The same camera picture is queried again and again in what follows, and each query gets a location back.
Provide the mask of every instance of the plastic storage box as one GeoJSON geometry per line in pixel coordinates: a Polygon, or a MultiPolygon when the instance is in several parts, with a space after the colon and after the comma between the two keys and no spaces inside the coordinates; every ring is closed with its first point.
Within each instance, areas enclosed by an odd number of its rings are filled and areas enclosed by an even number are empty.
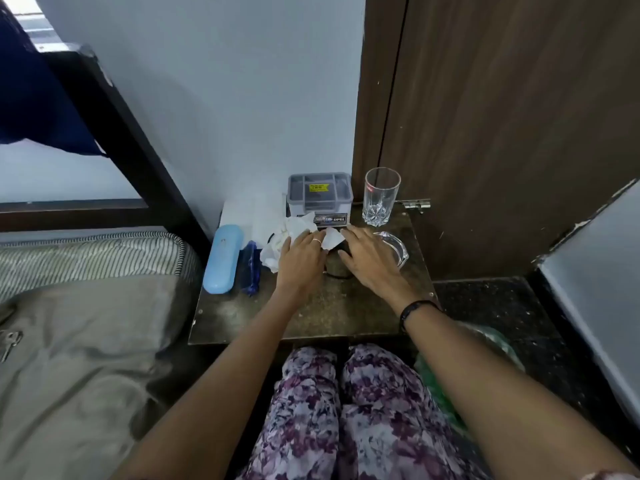
{"type": "Polygon", "coordinates": [[[287,202],[292,216],[315,211],[318,227],[346,226],[353,202],[351,176],[348,173],[292,175],[287,202]]]}

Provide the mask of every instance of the brown door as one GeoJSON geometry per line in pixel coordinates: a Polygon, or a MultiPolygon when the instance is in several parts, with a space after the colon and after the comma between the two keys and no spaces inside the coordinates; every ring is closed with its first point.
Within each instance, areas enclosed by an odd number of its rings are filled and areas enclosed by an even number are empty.
{"type": "Polygon", "coordinates": [[[354,186],[379,164],[431,199],[414,226],[436,279],[526,273],[640,175],[640,0],[408,0],[399,37],[354,186]]]}

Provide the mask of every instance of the floral pants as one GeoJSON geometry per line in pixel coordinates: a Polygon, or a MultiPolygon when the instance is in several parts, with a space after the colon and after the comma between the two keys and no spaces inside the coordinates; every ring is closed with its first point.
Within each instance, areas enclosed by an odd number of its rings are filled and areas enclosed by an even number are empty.
{"type": "Polygon", "coordinates": [[[239,479],[387,480],[482,477],[462,460],[420,377],[378,346],[336,357],[297,349],[282,368],[264,427],[239,479]]]}

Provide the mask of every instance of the left hand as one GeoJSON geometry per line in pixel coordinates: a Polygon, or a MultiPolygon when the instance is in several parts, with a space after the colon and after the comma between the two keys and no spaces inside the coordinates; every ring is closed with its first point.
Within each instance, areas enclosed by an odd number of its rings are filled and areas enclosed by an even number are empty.
{"type": "Polygon", "coordinates": [[[329,251],[322,249],[325,231],[305,231],[291,243],[282,246],[278,265],[276,291],[295,297],[301,305],[322,281],[324,263],[329,251]]]}

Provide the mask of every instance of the crumpled tissue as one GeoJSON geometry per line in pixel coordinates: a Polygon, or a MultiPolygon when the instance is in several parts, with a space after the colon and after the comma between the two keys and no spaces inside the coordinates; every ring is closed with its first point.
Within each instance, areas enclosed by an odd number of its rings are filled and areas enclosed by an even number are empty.
{"type": "MultiPolygon", "coordinates": [[[[260,252],[260,261],[267,266],[272,273],[278,272],[278,261],[280,261],[280,252],[282,246],[288,237],[295,241],[296,238],[304,231],[315,232],[318,230],[314,223],[316,218],[315,212],[309,212],[302,217],[286,217],[282,224],[274,231],[273,237],[260,252]]],[[[344,241],[344,237],[333,227],[326,230],[326,235],[322,243],[322,249],[332,250],[338,244],[344,241]]]]}

